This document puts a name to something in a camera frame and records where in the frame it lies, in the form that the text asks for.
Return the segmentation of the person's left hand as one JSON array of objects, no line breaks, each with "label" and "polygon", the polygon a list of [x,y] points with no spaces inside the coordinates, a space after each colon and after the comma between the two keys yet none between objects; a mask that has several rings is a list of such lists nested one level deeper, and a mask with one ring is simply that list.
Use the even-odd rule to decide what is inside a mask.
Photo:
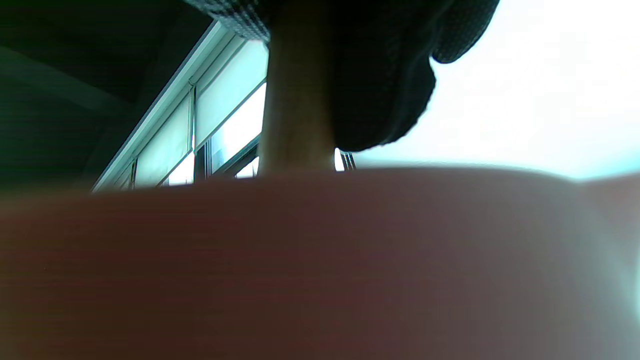
[{"label": "person's left hand", "polygon": [[311,13],[331,35],[334,145],[361,152],[397,142],[426,111],[436,77],[482,38],[498,0],[190,0],[248,40],[270,45],[286,18]]}]

